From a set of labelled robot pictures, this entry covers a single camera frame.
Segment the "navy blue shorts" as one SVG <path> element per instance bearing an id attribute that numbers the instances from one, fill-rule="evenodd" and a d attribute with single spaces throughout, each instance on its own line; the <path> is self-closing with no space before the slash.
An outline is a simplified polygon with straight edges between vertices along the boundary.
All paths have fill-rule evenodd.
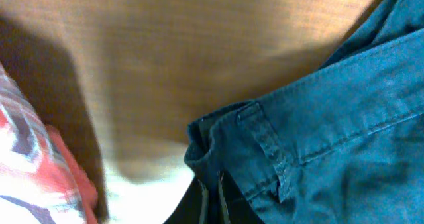
<path id="1" fill-rule="evenodd" d="M 423 0 L 383 0 L 318 70 L 187 133 L 169 223 L 422 223 Z"/>

